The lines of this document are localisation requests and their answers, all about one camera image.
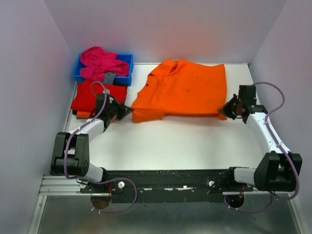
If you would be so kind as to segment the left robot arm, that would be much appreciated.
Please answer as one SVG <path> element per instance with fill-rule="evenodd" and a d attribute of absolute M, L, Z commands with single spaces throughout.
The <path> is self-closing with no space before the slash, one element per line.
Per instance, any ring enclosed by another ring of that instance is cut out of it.
<path fill-rule="evenodd" d="M 92 188 L 102 193 L 108 187 L 107 173 L 104 168 L 90 162 L 89 144 L 103 134 L 113 120 L 124 119 L 133 109 L 105 93 L 96 95 L 95 104 L 93 118 L 87 119 L 84 124 L 70 132 L 57 133 L 51 173 L 68 179 L 91 181 Z"/>

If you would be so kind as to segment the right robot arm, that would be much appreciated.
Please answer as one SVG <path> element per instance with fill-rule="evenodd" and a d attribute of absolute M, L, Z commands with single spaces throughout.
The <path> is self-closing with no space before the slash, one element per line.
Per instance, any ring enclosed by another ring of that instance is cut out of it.
<path fill-rule="evenodd" d="M 253 132 L 263 154 L 256 168 L 230 167 L 224 185 L 230 191 L 247 184 L 259 191 L 297 194 L 302 157 L 284 145 L 270 121 L 272 112 L 256 101 L 256 85 L 241 85 L 238 94 L 219 110 L 227 118 L 242 119 Z"/>

